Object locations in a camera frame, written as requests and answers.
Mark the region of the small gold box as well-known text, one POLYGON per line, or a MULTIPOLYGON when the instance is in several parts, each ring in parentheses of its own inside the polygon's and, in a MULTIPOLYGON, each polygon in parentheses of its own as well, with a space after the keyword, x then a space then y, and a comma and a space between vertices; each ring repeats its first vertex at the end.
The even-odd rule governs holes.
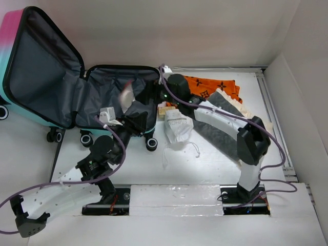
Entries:
POLYGON ((175 107, 168 107, 168 106, 165 106, 165 107, 158 107, 158 117, 160 119, 164 119, 165 115, 166 115, 166 112, 167 111, 170 111, 170 110, 175 110, 176 108, 175 107))

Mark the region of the clear packet with round pad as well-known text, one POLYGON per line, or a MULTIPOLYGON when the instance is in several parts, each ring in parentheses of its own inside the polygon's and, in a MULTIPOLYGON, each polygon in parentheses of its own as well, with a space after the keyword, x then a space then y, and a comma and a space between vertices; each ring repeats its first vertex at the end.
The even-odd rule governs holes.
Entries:
POLYGON ((119 103, 122 111, 125 113, 135 101, 135 96, 132 87, 132 81, 129 81, 124 89, 121 91, 119 96, 119 103))

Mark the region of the white drawstring bag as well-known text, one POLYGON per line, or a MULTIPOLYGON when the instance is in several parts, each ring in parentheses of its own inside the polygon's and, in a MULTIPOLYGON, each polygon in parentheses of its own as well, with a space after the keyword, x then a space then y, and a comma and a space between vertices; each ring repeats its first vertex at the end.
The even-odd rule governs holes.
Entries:
POLYGON ((192 118, 183 115, 178 109, 167 110, 165 112, 165 135, 168 143, 165 145, 162 152, 162 166, 164 169, 168 166, 166 158, 166 149, 180 151, 186 145, 192 145, 196 151, 196 158, 200 157, 200 150, 197 144, 189 141, 191 132, 194 129, 192 118))

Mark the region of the orange patterned towel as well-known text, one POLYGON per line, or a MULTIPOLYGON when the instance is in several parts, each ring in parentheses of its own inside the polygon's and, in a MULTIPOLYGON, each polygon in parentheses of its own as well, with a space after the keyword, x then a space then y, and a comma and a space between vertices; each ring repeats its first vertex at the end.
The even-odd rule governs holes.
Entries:
POLYGON ((215 80, 172 74, 168 77, 167 85, 173 94, 183 101, 192 102, 192 97, 208 99, 217 90, 232 100, 243 103, 239 97, 240 87, 234 80, 215 80))

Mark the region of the grey cream fleece blanket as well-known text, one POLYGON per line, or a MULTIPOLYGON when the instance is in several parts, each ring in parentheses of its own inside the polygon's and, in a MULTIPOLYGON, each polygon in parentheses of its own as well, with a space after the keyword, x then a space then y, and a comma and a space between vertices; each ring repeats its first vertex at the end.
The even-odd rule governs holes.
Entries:
POLYGON ((192 97, 189 106, 196 132, 233 161, 258 166, 271 140, 261 118, 245 118, 221 93, 204 100, 192 97))

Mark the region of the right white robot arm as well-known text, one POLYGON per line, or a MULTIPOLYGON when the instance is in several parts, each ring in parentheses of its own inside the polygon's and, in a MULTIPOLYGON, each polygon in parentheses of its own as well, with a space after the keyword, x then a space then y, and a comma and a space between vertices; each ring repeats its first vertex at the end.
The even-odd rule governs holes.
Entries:
POLYGON ((151 82, 136 96, 136 100, 147 104, 163 101, 177 105, 178 110, 189 118, 215 127, 232 137, 237 143, 237 156, 242 162, 237 196, 248 202, 255 197, 259 187, 261 162, 271 141, 265 132, 262 120, 254 116, 246 119, 219 109, 204 98, 191 93, 187 80, 181 74, 161 77, 151 82))

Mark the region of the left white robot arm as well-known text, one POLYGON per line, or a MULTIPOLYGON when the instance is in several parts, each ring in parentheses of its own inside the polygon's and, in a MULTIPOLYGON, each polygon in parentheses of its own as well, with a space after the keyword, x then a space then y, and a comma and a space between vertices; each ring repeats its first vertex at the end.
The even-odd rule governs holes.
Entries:
POLYGON ((9 198, 16 233, 28 238, 42 231, 56 216, 74 207, 113 202, 116 189, 109 177, 125 161, 131 137, 145 134, 147 118, 147 112, 116 118, 107 108, 102 109, 95 121, 110 134, 98 137, 84 159, 57 181, 26 188, 9 198))

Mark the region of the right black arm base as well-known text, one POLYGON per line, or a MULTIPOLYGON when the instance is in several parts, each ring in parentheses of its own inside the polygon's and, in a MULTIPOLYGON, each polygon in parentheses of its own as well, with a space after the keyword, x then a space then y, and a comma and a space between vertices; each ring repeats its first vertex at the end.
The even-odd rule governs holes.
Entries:
POLYGON ((270 215, 269 203, 265 194, 257 197, 250 203, 256 195, 264 192, 264 185, 260 185, 255 194, 250 198, 242 198, 237 193, 237 185, 223 185, 220 187, 220 195, 217 200, 222 202, 223 214, 228 215, 270 215))

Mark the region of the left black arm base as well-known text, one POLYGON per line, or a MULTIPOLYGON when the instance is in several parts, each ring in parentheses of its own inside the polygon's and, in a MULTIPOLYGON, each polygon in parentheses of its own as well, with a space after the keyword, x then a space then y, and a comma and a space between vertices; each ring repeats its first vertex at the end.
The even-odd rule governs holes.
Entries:
POLYGON ((116 194, 109 202, 99 201, 82 207, 85 216, 128 216, 131 186, 117 186, 116 194))

